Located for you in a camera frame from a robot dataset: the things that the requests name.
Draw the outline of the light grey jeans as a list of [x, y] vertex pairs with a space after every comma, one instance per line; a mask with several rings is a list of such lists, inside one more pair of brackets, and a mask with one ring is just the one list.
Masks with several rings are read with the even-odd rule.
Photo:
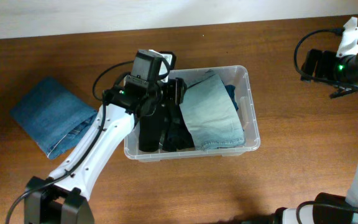
[[180, 111], [198, 151], [245, 143], [237, 111], [217, 74], [185, 80], [188, 87]]

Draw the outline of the large black taped cloth bundle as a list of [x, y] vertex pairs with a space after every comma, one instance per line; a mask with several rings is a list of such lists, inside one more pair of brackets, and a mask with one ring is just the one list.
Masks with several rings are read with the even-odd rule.
[[157, 107], [150, 116], [140, 120], [139, 150], [155, 152], [159, 149], [160, 138], [167, 126], [165, 121], [166, 109]]

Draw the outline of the small black taped cloth bundle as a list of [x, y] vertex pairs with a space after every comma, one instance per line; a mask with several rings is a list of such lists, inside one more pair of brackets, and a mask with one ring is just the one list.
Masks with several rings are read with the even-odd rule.
[[193, 138], [183, 120], [179, 106], [169, 109], [169, 125], [165, 133], [162, 149], [176, 152], [194, 147]]

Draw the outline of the blue taped cloth bundle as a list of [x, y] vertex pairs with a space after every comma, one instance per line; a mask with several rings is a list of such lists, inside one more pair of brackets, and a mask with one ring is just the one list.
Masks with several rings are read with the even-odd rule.
[[228, 95], [229, 95], [229, 97], [230, 97], [230, 99], [231, 99], [236, 111], [237, 111], [239, 109], [239, 107], [238, 107], [238, 105], [236, 103], [236, 98], [235, 98], [235, 89], [236, 89], [236, 87], [234, 85], [225, 85], [224, 87], [225, 87], [225, 89], [226, 89], [226, 91], [227, 91], [227, 93], [228, 93]]

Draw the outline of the dark blue jeans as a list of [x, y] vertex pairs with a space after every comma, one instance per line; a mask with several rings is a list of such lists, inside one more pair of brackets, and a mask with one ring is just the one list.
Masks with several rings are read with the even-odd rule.
[[10, 110], [48, 159], [75, 147], [98, 112], [53, 78], [45, 78]]

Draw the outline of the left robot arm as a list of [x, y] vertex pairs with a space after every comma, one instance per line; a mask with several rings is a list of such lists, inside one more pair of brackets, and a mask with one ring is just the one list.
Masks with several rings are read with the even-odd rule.
[[94, 223], [92, 189], [107, 161], [137, 123], [160, 105], [183, 101], [186, 86], [170, 79], [173, 52], [138, 50], [132, 70], [103, 91], [99, 112], [71, 154], [47, 179], [33, 177], [19, 197], [25, 223]]

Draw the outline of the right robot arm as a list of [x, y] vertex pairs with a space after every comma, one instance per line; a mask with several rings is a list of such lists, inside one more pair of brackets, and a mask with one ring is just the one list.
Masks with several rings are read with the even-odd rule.
[[[331, 98], [358, 93], [358, 18], [350, 18], [342, 27], [328, 29], [341, 36], [336, 51], [312, 49], [303, 65], [298, 64], [295, 47], [293, 63], [304, 82], [314, 81], [335, 88]], [[279, 208], [269, 223], [358, 223], [358, 161], [352, 182], [344, 196], [319, 193], [315, 199], [294, 208]]]

